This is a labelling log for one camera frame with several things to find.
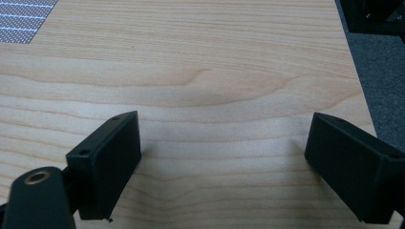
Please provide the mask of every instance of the carpeted floor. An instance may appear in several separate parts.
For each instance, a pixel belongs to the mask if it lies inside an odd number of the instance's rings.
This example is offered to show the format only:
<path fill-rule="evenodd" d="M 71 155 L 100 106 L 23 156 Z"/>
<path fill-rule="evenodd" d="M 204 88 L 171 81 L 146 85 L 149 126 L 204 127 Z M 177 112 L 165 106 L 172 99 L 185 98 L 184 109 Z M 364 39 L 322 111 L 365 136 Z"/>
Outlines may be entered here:
<path fill-rule="evenodd" d="M 398 36 L 349 33 L 335 1 L 377 136 L 405 153 L 405 44 Z"/>

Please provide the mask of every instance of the black metal bracket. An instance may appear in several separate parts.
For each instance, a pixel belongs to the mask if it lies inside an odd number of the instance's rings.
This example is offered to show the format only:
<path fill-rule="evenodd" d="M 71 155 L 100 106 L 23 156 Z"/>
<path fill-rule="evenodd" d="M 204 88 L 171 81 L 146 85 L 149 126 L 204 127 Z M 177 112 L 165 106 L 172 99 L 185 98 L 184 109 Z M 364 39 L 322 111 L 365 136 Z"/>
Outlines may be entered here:
<path fill-rule="evenodd" d="M 405 36 L 403 0 L 340 0 L 350 32 Z"/>
<path fill-rule="evenodd" d="M 0 207 L 4 229 L 75 228 L 76 210 L 82 219 L 110 219 L 141 158 L 138 113 L 110 118 L 66 158 L 63 172 L 43 167 L 14 181 Z"/>
<path fill-rule="evenodd" d="M 313 115 L 305 157 L 359 220 L 405 216 L 405 154 L 351 123 Z"/>

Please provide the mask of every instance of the dotted mat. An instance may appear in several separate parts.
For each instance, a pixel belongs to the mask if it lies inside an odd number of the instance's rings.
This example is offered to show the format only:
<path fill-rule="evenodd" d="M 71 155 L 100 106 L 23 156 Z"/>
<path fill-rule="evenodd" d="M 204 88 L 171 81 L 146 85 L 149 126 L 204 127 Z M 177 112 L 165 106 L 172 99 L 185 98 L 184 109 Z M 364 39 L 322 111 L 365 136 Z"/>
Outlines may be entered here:
<path fill-rule="evenodd" d="M 0 42 L 28 44 L 57 0 L 0 0 Z"/>

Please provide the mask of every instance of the wooden table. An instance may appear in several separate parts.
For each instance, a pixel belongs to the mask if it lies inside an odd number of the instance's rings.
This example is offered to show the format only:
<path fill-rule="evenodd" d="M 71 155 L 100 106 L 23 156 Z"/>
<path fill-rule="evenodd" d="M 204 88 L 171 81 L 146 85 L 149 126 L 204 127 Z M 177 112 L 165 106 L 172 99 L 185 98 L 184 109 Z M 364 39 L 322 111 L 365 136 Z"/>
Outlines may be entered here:
<path fill-rule="evenodd" d="M 332 0 L 59 0 L 0 44 L 0 200 L 107 118 L 143 159 L 113 223 L 78 228 L 397 228 L 357 221 L 304 159 L 313 112 L 374 134 Z"/>

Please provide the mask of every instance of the gray carpet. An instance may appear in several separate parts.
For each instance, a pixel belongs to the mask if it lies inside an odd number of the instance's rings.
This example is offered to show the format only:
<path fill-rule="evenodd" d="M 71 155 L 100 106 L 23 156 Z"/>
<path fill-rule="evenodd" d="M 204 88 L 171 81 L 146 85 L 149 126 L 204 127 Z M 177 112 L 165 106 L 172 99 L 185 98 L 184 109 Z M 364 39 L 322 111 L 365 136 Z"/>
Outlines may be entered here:
<path fill-rule="evenodd" d="M 377 136 L 405 153 L 405 44 L 398 36 L 349 33 L 335 1 Z"/>

